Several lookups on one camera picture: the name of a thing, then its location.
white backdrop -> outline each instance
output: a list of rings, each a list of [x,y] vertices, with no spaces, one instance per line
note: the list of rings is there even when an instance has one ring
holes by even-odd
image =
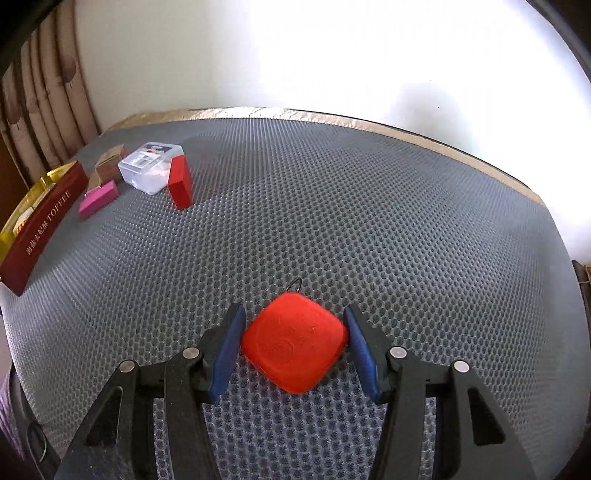
[[[141,111],[284,106],[404,128],[515,176],[591,262],[591,85],[525,0],[77,0],[103,128]]]

table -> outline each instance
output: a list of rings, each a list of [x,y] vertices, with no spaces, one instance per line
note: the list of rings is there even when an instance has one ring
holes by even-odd
[[[355,300],[394,345],[471,362],[539,479],[566,463],[586,421],[589,334],[564,244],[528,188],[429,139],[331,115],[215,109],[119,127],[78,153],[86,170],[120,143],[181,144],[194,206],[128,186],[85,222],[76,206],[25,293],[0,290],[18,375],[59,454],[120,361],[168,359],[233,301],[250,322],[302,277],[302,293],[336,316]],[[206,410],[222,477],[366,478],[385,409],[363,395],[348,355],[304,395],[241,356]],[[433,399],[426,413],[422,476]]]

purple cloth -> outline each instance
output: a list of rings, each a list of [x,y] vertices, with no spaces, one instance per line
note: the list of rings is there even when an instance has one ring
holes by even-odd
[[[34,471],[24,460],[17,426],[12,415],[9,379],[10,373],[4,379],[0,389],[0,465],[6,478],[34,480]]]
[[[12,446],[21,458],[24,458],[24,451],[22,449],[20,438],[18,437],[17,425],[12,415],[12,407],[10,405],[10,372],[2,382],[0,388],[0,432],[8,443]]]

red square object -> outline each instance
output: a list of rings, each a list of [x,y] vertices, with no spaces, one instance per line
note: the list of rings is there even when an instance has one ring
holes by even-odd
[[[191,171],[184,155],[174,157],[168,174],[168,191],[178,210],[193,204],[191,196]]]
[[[315,386],[347,343],[347,329],[298,293],[273,300],[242,336],[242,352],[275,385],[300,394]]]

pink block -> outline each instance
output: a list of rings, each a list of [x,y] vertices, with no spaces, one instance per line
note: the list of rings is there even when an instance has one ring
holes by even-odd
[[[80,220],[86,220],[89,216],[94,215],[105,205],[110,204],[119,196],[117,185],[111,180],[102,187],[97,187],[89,192],[86,192],[84,200],[78,208]]]

